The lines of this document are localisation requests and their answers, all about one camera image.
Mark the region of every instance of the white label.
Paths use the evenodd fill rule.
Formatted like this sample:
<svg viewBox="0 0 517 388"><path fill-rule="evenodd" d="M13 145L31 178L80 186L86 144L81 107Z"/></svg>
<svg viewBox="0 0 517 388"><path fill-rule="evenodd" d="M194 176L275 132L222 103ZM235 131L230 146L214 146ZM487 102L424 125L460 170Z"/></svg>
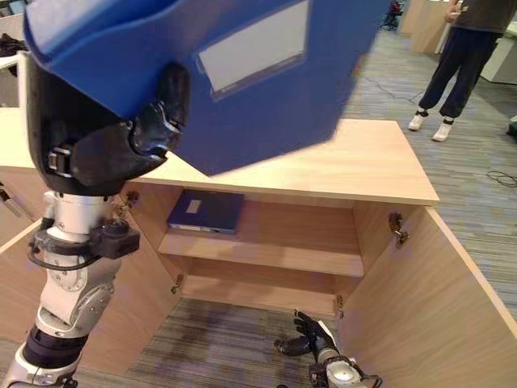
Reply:
<svg viewBox="0 0 517 388"><path fill-rule="evenodd" d="M309 0L298 2L200 53L215 92L305 51Z"/></svg>
<svg viewBox="0 0 517 388"><path fill-rule="evenodd" d="M189 226L189 225L180 225L173 224L170 226L171 228L181 229L181 230L194 230L195 232L200 232L201 228L199 226Z"/></svg>
<svg viewBox="0 0 517 388"><path fill-rule="evenodd" d="M201 201L200 200L191 200L191 203L188 205L187 214L196 214L200 209Z"/></svg>

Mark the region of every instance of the open cabinet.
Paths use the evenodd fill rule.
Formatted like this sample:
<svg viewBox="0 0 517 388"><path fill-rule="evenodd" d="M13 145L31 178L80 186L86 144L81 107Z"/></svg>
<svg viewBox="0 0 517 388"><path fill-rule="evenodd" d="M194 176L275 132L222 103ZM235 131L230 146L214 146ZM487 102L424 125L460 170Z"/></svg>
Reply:
<svg viewBox="0 0 517 388"><path fill-rule="evenodd" d="M0 180L38 179L24 133L21 123L0 144ZM237 235L168 230L183 188L243 193ZM343 353L387 388L515 386L517 324L432 208L438 197L397 123L342 120L327 143L214 177L170 155L118 201L130 191L141 249L123 259L85 366L124 374L189 297L336 319ZM0 333L18 343L44 282L25 260L36 227L0 248Z"/></svg>

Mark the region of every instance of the blue binder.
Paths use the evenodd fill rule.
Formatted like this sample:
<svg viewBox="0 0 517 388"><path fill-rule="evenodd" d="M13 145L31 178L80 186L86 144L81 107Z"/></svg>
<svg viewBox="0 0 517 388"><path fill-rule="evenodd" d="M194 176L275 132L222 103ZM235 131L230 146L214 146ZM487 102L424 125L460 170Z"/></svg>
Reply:
<svg viewBox="0 0 517 388"><path fill-rule="evenodd" d="M151 101L167 63L185 66L176 154L212 175L329 139L388 3L45 0L25 34L40 65L121 117Z"/></svg>

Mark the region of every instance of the cabinet top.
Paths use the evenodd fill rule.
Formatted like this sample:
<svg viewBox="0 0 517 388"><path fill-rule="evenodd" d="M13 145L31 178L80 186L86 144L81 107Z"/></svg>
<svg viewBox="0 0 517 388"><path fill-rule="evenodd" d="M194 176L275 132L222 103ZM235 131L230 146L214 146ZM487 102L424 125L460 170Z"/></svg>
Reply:
<svg viewBox="0 0 517 388"><path fill-rule="evenodd" d="M0 109L0 127L0 169L34 169L19 109ZM439 200L397 123L383 120L341 120L326 143L213 177L170 154L166 163L137 181L415 205Z"/></svg>

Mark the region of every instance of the door hinge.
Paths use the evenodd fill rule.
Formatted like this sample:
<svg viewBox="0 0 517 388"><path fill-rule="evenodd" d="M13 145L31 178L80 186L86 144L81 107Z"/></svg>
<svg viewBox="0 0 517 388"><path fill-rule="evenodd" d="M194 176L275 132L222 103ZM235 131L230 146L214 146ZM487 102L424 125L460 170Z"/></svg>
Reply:
<svg viewBox="0 0 517 388"><path fill-rule="evenodd" d="M343 296L342 295L338 295L336 297L336 306L338 307L338 312L339 312L339 317L342 318L344 317L344 312L343 312L343 306L344 306L344 302L343 302Z"/></svg>
<svg viewBox="0 0 517 388"><path fill-rule="evenodd" d="M140 199L139 192L127 192L124 198L124 203L115 209L115 214L120 219L125 219L126 213L137 204Z"/></svg>
<svg viewBox="0 0 517 388"><path fill-rule="evenodd" d="M176 284L172 286L172 288L170 289L170 291L174 294L176 294L178 291L179 291L179 288L181 287L181 285L183 284L183 279L185 278L185 276L183 276L182 273L180 273L178 275L178 277L176 278Z"/></svg>
<svg viewBox="0 0 517 388"><path fill-rule="evenodd" d="M389 214L389 229L397 236L397 248L402 247L402 245L410 238L409 233L401 230L402 221L403 219L400 213Z"/></svg>

